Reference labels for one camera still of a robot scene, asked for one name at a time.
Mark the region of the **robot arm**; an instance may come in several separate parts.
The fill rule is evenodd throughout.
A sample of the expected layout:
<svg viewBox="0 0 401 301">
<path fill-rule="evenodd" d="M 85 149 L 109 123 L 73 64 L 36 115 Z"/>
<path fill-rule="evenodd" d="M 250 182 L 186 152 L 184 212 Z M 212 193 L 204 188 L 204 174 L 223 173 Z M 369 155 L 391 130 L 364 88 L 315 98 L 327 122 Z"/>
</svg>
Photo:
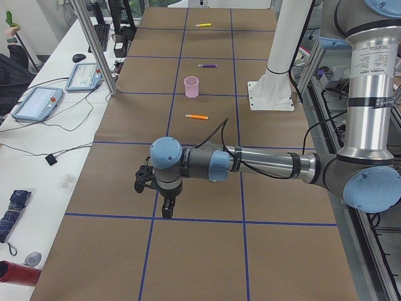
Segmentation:
<svg viewBox="0 0 401 301">
<path fill-rule="evenodd" d="M 336 154 L 277 153 L 215 144 L 183 147 L 161 137 L 150 147 L 147 174 L 134 188 L 157 190 L 162 216 L 171 218 L 183 178 L 223 181 L 230 172 L 300 179 L 327 189 L 365 213 L 380 213 L 400 199 L 400 175 L 387 149 L 393 83 L 400 42 L 399 1 L 323 1 L 320 45 L 352 49 L 343 147 Z"/>
</svg>

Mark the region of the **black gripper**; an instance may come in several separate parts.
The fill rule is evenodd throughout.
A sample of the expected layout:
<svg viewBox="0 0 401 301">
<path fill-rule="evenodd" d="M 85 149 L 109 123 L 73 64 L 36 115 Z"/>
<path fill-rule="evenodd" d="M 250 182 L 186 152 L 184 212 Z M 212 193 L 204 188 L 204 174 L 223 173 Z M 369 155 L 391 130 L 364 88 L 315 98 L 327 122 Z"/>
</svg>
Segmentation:
<svg viewBox="0 0 401 301">
<path fill-rule="evenodd" d="M 164 198 L 162 205 L 162 217 L 172 218 L 174 215 L 174 207 L 176 197 L 182 192 L 182 186 L 178 186 L 174 189 L 161 189 L 160 194 Z"/>
</svg>

